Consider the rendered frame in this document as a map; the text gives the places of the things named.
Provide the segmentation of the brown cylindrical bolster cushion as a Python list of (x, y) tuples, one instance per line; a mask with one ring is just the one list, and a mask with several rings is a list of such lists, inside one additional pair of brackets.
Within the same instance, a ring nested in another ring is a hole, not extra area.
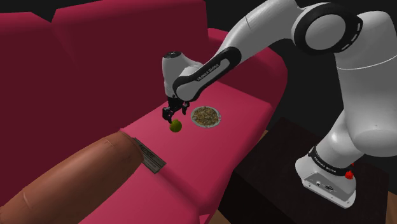
[(116, 132), (46, 171), (0, 207), (0, 224), (78, 224), (114, 194), (144, 160)]

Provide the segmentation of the grey remote control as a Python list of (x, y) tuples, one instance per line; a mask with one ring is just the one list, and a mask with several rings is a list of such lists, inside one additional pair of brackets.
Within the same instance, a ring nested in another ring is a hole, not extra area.
[(134, 140), (139, 145), (144, 161), (143, 164), (153, 173), (158, 173), (167, 163), (162, 160), (158, 155), (152, 152), (146, 145), (144, 145), (138, 138), (134, 137)]

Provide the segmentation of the red sofa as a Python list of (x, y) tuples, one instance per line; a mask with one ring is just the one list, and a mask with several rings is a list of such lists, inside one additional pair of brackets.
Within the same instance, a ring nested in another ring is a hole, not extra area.
[(165, 160), (140, 166), (82, 224), (208, 224), (231, 171), (257, 143), (286, 87), (282, 58), (265, 49), (194, 102), (221, 113), (212, 129), (162, 118), (162, 56), (204, 62), (225, 32), (204, 0), (100, 0), (61, 8), (51, 22), (0, 14), (0, 212), (38, 176), (110, 134), (130, 134)]

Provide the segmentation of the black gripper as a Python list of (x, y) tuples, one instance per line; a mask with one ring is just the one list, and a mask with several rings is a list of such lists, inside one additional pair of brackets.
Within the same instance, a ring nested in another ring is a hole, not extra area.
[(169, 106), (166, 108), (162, 108), (162, 117), (164, 120), (172, 123), (172, 114), (177, 112), (178, 110), (182, 110), (182, 113), (185, 115), (187, 109), (190, 106), (189, 102), (183, 102), (178, 97), (168, 97), (167, 98)]

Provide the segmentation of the dark robot stand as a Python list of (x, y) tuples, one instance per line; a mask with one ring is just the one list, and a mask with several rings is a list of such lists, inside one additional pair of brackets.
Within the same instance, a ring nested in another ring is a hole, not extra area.
[(344, 209), (302, 185), (295, 162), (319, 137), (280, 118), (233, 170), (219, 205), (231, 224), (386, 224), (389, 175), (358, 160), (356, 200)]

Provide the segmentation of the plate of brown food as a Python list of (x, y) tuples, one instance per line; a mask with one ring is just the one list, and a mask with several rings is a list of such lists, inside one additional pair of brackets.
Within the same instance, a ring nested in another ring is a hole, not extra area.
[(191, 112), (191, 120), (198, 127), (213, 128), (221, 122), (219, 111), (210, 106), (199, 106)]

